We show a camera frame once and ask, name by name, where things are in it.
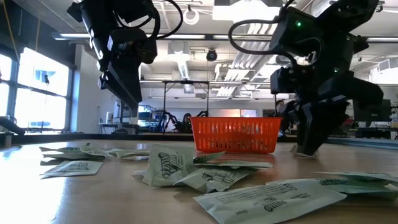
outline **person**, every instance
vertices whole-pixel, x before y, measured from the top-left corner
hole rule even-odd
[[[281,115],[282,114],[282,108],[285,105],[285,101],[284,100],[278,100],[276,101],[276,114],[277,115]]]
[[[276,116],[283,117],[279,128],[283,133],[286,133],[289,130],[290,124],[294,122],[290,115],[286,113],[294,109],[294,103],[294,100],[287,104],[285,104],[284,100],[276,101]]]
[[[192,115],[190,113],[186,113],[182,119],[182,132],[183,133],[192,133],[192,124],[190,118]]]

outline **window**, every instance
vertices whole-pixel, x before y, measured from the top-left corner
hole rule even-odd
[[[2,80],[10,80],[11,65],[12,65],[11,58],[4,55],[0,55],[0,70],[1,70]]]
[[[8,81],[11,77],[11,58],[0,55],[1,80]],[[0,116],[7,115],[9,86],[7,83],[0,84]]]
[[[8,90],[7,84],[0,84],[0,116],[7,115]]]
[[[25,48],[19,63],[0,54],[0,69],[0,116],[15,117],[21,128],[69,129],[72,72],[67,66]]]
[[[46,76],[50,82],[48,86],[45,82]],[[66,96],[68,81],[68,67],[31,49],[24,49],[18,73],[19,84]]]
[[[45,95],[18,88],[15,117],[21,128],[65,127],[67,101],[60,96]]]

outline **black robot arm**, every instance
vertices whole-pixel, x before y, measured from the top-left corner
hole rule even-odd
[[[152,63],[157,56],[156,40],[172,35],[182,25],[181,21],[169,34],[159,36],[160,16],[151,0],[82,0],[68,8],[68,14],[77,22],[84,22],[90,35],[90,46],[95,49],[98,69],[103,72],[98,81],[101,89],[108,89],[130,109],[142,101],[139,83],[139,66]],[[140,25],[129,27],[122,23],[133,22],[144,16],[148,18]],[[151,35],[140,29],[151,19],[155,20]]]
[[[346,100],[362,105],[382,103],[382,90],[355,78],[349,70],[353,55],[369,47],[366,39],[350,32],[372,18],[379,0],[339,0],[318,17],[287,7],[291,2],[273,21],[235,24],[229,41],[247,54],[277,54],[291,61],[271,75],[271,93],[297,94],[294,107],[285,113],[297,124],[297,152],[311,156],[346,119]],[[268,51],[242,49],[232,39],[233,29],[253,22],[278,23]],[[311,58],[310,65],[298,65],[293,55]]]

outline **table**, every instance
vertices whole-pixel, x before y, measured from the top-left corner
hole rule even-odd
[[[356,137],[391,139],[391,132],[398,133],[398,128],[358,128]]]
[[[88,141],[40,144],[45,147],[77,146]],[[149,147],[145,141],[90,141],[102,147]],[[157,142],[193,146],[193,142]],[[106,159],[97,175],[43,178],[38,144],[0,150],[0,223],[216,223],[192,197],[189,187],[154,188],[131,177],[144,170],[147,160]],[[312,171],[385,172],[398,176],[398,151],[324,144],[318,159],[294,157],[291,143],[278,143],[274,154],[229,159],[274,164],[240,180],[232,189],[282,179],[325,177]],[[397,223],[398,202],[349,197],[288,223]]]

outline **red plastic basket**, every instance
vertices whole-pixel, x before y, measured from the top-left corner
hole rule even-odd
[[[282,118],[192,117],[198,151],[268,154],[275,151]]]

